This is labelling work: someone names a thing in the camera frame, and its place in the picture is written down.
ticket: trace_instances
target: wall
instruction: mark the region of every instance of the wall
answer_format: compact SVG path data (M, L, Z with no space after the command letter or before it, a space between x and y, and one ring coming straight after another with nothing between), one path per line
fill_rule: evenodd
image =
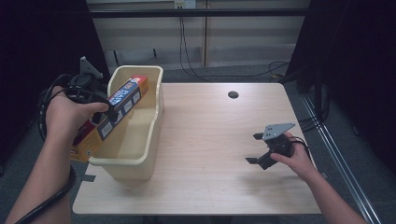
M196 1L197 8L308 8L309 0ZM171 9L173 1L88 0L95 9ZM184 18L201 66L288 61L304 17ZM94 19L104 51L180 48L179 18Z

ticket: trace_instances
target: metal rail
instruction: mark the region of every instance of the metal rail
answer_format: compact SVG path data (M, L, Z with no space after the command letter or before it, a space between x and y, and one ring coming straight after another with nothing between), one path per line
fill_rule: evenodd
M381 221L379 220L370 200L368 199L367 195L364 193L361 185L356 180L355 176L352 174L352 171L349 169L347 162L344 160L344 157L335 144L332 136L330 135L329 131L327 130L326 126L323 123L318 122L317 117L315 115L315 108L312 101L303 96L304 104L306 109L311 116L312 120L316 123L318 132L323 139L326 148L329 150L332 159L335 162L335 165L340 172L341 176L343 177L346 186L348 187L349 191L351 192L355 202L357 203L361 213L363 214L364 218L367 222L373 224L380 224Z

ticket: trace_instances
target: table top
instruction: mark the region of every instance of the table top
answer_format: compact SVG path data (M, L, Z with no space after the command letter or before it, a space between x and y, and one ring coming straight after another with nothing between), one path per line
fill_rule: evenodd
M229 91L237 91L232 99ZM254 133L294 122L280 84L163 83L165 110L154 172L149 180L116 181L89 165L74 202L77 214L286 215L320 213L304 181L286 165L267 170L246 157L268 151Z

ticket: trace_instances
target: grommet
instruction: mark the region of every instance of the grommet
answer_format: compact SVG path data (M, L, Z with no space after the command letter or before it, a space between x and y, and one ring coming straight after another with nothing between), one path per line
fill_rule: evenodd
M228 96L229 96L230 98L232 98L232 99L236 99L236 98L238 98L239 93L236 92L236 91L230 91L230 92L228 92Z

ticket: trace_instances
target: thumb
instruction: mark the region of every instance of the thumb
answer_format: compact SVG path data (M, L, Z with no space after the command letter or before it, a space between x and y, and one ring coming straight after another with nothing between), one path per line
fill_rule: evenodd
M279 162L282 162L282 163L284 163L284 164L286 164L286 165L290 165L290 163L291 163L290 158L285 157L285 156L282 156L282 155L280 155L280 154L278 154L278 153L275 153L275 152L274 152L274 153L271 153L270 157L271 157L274 161L279 161Z
M105 103L90 103L83 106L90 114L96 112L106 112L108 110L108 105Z

